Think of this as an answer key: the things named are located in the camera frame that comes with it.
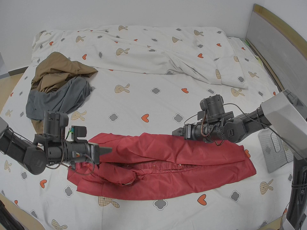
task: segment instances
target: wooden floor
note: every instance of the wooden floor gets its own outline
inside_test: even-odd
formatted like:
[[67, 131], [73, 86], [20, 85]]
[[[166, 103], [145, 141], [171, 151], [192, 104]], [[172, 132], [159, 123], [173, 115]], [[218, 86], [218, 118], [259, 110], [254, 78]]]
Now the wooden floor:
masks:
[[[5, 105], [7, 99], [9, 98], [10, 94], [12, 93], [14, 87], [16, 86], [21, 76], [22, 74], [18, 74], [18, 75], [4, 78], [4, 79], [0, 79], [0, 110], [3, 109], [3, 106]], [[6, 209], [11, 214], [13, 214], [18, 219], [18, 221], [21, 224], [23, 224], [25, 227], [27, 227], [30, 230], [32, 229], [45, 230], [45, 228], [36, 219], [34, 219], [34, 217], [30, 216], [28, 213], [21, 210], [14, 203], [6, 199], [1, 193], [0, 193], [0, 200], [4, 203]], [[280, 226], [280, 221], [281, 221], [281, 218], [265, 225], [259, 230], [266, 230], [266, 229], [276, 230]]]

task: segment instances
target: red heart print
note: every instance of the red heart print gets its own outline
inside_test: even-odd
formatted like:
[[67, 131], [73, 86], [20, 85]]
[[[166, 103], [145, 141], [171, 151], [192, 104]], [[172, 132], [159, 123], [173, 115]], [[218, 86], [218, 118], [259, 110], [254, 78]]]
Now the red heart print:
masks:
[[45, 183], [46, 183], [46, 182], [47, 182], [47, 180], [41, 180], [41, 181], [39, 182], [41, 188], [45, 188]]
[[250, 157], [251, 157], [251, 155], [249, 154], [249, 151], [248, 151], [247, 149], [245, 149], [245, 151], [244, 151], [244, 152], [245, 152], [245, 154], [247, 155], [247, 157], [248, 157], [248, 158], [250, 158]]
[[206, 198], [206, 195], [203, 194], [203, 195], [201, 195], [201, 196], [198, 198], [197, 202], [199, 202], [201, 205], [207, 205], [207, 202], [205, 201], [205, 198]]
[[189, 91], [188, 91], [188, 89], [187, 88], [183, 88], [183, 89], [181, 89], [184, 93], [189, 93]]
[[149, 122], [148, 117], [149, 117], [149, 114], [147, 113], [147, 114], [143, 115], [143, 116], [141, 117], [141, 119], [142, 119], [145, 123], [148, 123], [148, 122]]

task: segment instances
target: mattress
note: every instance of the mattress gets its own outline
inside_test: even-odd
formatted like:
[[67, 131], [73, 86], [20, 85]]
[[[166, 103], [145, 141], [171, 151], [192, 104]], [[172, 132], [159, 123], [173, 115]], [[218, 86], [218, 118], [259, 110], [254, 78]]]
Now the mattress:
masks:
[[[38, 63], [53, 51], [98, 70], [87, 79], [90, 96], [68, 115], [69, 127], [87, 127], [87, 139], [101, 132], [171, 134], [210, 95], [220, 94], [225, 103], [248, 113], [278, 92], [259, 59], [240, 39], [226, 37], [218, 28], [116, 25], [45, 31], [34, 39], [32, 64], [0, 115], [30, 140], [35, 131], [25, 105], [31, 80]], [[232, 105], [225, 111], [240, 114]], [[280, 217], [288, 204], [292, 163], [268, 174], [257, 133], [239, 145], [244, 145], [256, 175], [171, 199], [99, 204], [98, 197], [77, 192], [67, 181], [67, 168], [32, 175], [3, 154], [0, 190], [46, 229], [258, 229]]]

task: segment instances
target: red garment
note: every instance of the red garment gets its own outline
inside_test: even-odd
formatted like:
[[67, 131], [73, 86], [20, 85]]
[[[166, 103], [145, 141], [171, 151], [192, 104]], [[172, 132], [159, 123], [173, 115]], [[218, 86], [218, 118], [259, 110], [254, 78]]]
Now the red garment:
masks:
[[[157, 200], [214, 189], [256, 174], [243, 146], [184, 140], [171, 135], [101, 133], [90, 140], [112, 147], [93, 174], [68, 170], [78, 192], [124, 200]], [[76, 164], [90, 173], [90, 163]]]

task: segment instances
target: gray headboard panel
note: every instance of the gray headboard panel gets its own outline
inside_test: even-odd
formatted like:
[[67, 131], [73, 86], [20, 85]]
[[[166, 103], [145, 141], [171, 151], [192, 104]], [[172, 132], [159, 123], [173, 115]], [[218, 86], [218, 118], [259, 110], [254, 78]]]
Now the gray headboard panel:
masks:
[[289, 89], [307, 104], [307, 42], [259, 5], [254, 6], [246, 38], [267, 61], [279, 88]]

